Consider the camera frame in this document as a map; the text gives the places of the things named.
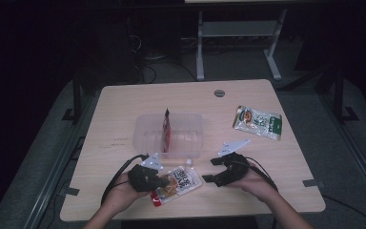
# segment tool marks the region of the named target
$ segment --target snack package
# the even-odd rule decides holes
[[[155,207],[185,195],[202,184],[194,168],[185,169],[183,166],[172,169],[162,177],[167,178],[170,183],[165,188],[159,187],[152,191],[151,198]]]
[[[236,110],[233,128],[279,140],[281,138],[282,117],[280,114],[266,113],[239,106]]]
[[[169,152],[169,144],[171,143],[171,122],[169,121],[169,110],[166,109],[165,112],[165,119],[163,120],[163,126],[162,126],[162,146],[161,149],[163,150],[163,153]]]

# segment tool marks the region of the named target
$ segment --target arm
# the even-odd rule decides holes
[[[228,186],[239,187],[265,202],[283,228],[313,228],[270,184],[251,169],[242,179]]]
[[[129,208],[138,198],[148,194],[147,192],[136,192],[128,182],[126,173],[122,174],[115,184],[118,185],[112,188],[106,200],[85,225],[85,229],[105,228],[115,215]]]

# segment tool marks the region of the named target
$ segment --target gray carpet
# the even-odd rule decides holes
[[[295,72],[294,66],[301,47],[301,41],[280,41],[275,53],[277,66],[283,79],[272,79],[263,56],[264,43],[254,43],[250,48],[219,55],[205,55],[205,81],[233,79],[269,79],[274,87],[281,87],[298,79],[304,73]],[[193,81],[195,55],[182,56],[182,68],[170,64],[165,59],[151,67],[156,70],[153,83]],[[147,80],[153,73],[144,71]],[[361,173],[349,144],[345,141],[342,129],[346,129],[366,156],[366,103],[359,90],[348,81],[345,82],[344,105],[352,107],[359,121],[340,125],[334,119],[330,107],[333,93],[318,95],[314,78],[291,92],[277,92],[278,98],[295,132],[296,139],[317,181],[320,181],[322,195],[347,203],[366,214],[366,179]],[[76,159],[71,159],[67,169],[57,182],[51,201],[44,206],[45,212],[36,223],[29,216],[33,206],[41,199],[41,188],[61,154],[66,159],[73,148],[85,136],[94,107],[96,96],[83,96],[82,119],[72,125],[61,120],[64,112],[72,107],[71,82],[58,96],[46,122],[34,140],[30,151],[15,180],[0,205],[0,228],[24,228],[25,225],[38,225],[38,228],[81,228],[85,222],[63,222],[58,216],[64,200],[60,195],[62,187],[67,187],[72,176]],[[325,198],[327,207],[322,213],[304,214],[315,228],[366,228],[366,218],[351,208]],[[271,215],[256,216],[259,228],[271,228]],[[120,228],[120,221],[112,221],[108,228]]]

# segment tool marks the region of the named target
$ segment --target clear plastic container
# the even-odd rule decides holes
[[[203,146],[200,114],[169,114],[171,138],[169,152],[163,153],[164,114],[143,114],[136,119],[133,146],[139,154],[159,153],[162,158],[197,158]]]

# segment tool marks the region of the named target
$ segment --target dark background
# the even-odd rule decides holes
[[[83,4],[0,1],[0,200],[76,71],[86,93],[133,84],[139,81],[134,64],[140,56],[129,51],[127,33],[139,33],[147,49],[163,49],[177,58],[180,36],[196,36],[193,11],[143,13],[131,26],[124,14],[70,10],[75,6]],[[290,9],[281,38],[295,37],[305,39],[300,70],[335,63],[366,98],[366,1]]]

